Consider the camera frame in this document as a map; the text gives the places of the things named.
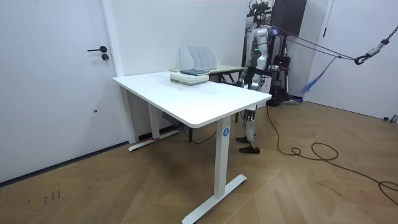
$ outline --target door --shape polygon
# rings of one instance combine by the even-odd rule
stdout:
[[[398,26],[396,0],[335,0],[322,46],[358,57],[374,47]],[[333,59],[319,54],[318,76]],[[321,105],[377,118],[398,114],[398,35],[379,54],[358,66],[336,60],[305,99]]]
[[[0,182],[127,140],[112,62],[87,52],[109,47],[100,0],[0,1],[0,21]]]

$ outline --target desk foot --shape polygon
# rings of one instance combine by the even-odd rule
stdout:
[[[202,217],[206,212],[208,212],[211,208],[213,208],[218,202],[220,202],[223,198],[225,198],[229,193],[231,193],[237,186],[242,184],[247,177],[242,174],[235,177],[229,184],[225,186],[225,193],[221,196],[221,198],[216,198],[214,195],[209,198],[205,203],[201,204],[198,208],[196,208],[193,212],[187,215],[183,220],[182,224],[193,224],[200,217]]]
[[[172,136],[173,134],[177,134],[177,133],[179,133],[179,132],[180,132],[180,131],[178,131],[178,130],[174,130],[174,131],[171,131],[171,132],[169,132],[169,133],[166,133],[166,134],[161,135],[160,138],[158,138],[157,140],[148,139],[148,140],[146,140],[146,141],[144,141],[144,142],[141,142],[141,143],[138,143],[138,144],[135,144],[135,145],[131,146],[131,147],[129,148],[129,151],[131,152],[131,151],[137,150],[138,148],[140,148],[140,147],[142,147],[142,146],[146,146],[146,145],[148,145],[148,144],[150,144],[150,143],[157,142],[157,141],[159,141],[159,140],[161,140],[161,139],[163,139],[163,138],[167,138],[167,137]]]

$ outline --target standing desk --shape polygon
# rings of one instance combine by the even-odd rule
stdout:
[[[127,91],[148,102],[149,106],[152,139],[130,147],[130,151],[178,132],[160,136],[157,110],[168,113],[190,128],[200,128],[217,121],[214,196],[187,215],[182,220],[183,224],[195,223],[247,179],[241,174],[226,184],[231,115],[267,101],[271,95],[214,82],[185,86],[171,82],[170,72],[113,79]]]

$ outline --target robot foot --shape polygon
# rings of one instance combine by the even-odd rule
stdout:
[[[245,153],[245,154],[260,154],[260,149],[258,147],[245,147],[239,149],[239,152]]]
[[[250,143],[249,141],[248,141],[248,138],[247,137],[240,137],[240,138],[236,138],[236,141],[237,142],[241,142],[241,143]]]

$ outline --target wooden floor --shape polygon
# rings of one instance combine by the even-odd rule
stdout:
[[[311,143],[324,142],[340,151],[337,164],[398,182],[398,124],[311,103],[270,108],[270,114],[282,150],[300,147],[312,156]],[[266,110],[256,122],[260,155],[240,154],[245,145],[233,139],[243,130],[231,127],[228,181],[238,174],[248,180],[198,223],[398,223],[398,206],[377,183],[325,162],[280,154]],[[214,131],[215,124],[195,130],[195,139]],[[189,144],[178,134],[136,152],[124,146],[8,185],[0,189],[0,223],[181,223],[212,195],[215,144],[215,138]]]

